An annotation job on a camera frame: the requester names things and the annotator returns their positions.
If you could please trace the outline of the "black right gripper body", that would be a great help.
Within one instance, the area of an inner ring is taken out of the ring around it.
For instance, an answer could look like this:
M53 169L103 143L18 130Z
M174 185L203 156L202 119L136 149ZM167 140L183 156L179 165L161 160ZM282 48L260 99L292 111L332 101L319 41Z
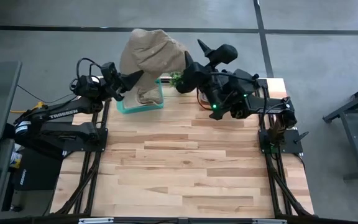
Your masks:
M218 72L216 67L220 63L229 64L238 57L237 49L229 44L222 44L214 52L206 65L194 61L188 68L185 68L180 80L176 85L179 93L189 93L199 86L206 85L212 73Z

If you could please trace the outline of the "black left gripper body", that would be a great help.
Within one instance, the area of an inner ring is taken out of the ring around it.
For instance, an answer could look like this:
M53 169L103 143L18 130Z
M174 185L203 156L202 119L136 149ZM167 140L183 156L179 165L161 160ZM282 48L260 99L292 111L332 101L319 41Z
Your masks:
M104 90L108 97L114 98L116 101L122 101L124 97L122 96L122 89L125 88L124 83L122 82L122 75L120 73L109 73L103 75L104 81Z

